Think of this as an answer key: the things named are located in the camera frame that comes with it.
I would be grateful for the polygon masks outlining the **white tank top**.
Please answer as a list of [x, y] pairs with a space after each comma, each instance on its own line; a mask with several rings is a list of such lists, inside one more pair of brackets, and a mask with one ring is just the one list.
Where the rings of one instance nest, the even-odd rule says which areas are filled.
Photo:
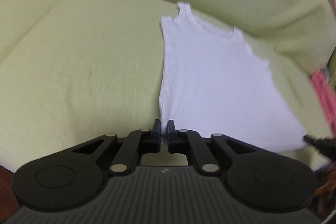
[[224, 30], [177, 4], [164, 16], [162, 127], [203, 137], [221, 133], [272, 152], [300, 149], [306, 129], [274, 84], [269, 61], [254, 54], [242, 30]]

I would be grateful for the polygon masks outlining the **green covered sofa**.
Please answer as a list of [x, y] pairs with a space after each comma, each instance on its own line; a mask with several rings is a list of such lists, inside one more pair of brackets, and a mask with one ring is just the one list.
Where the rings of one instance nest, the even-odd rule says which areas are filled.
[[[161, 120], [161, 19], [177, 17], [179, 2], [242, 30], [306, 134], [331, 135], [310, 83], [335, 48], [328, 0], [1, 0], [1, 165], [16, 171]], [[305, 144], [280, 153], [313, 169], [326, 163]]]

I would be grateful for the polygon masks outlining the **pink red cloth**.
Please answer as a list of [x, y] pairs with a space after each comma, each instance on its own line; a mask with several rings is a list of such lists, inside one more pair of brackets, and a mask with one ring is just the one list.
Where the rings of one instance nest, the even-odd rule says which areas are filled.
[[310, 81], [325, 114], [326, 121], [331, 127], [333, 135], [335, 135], [335, 92], [327, 83], [327, 78], [322, 71], [315, 71]]

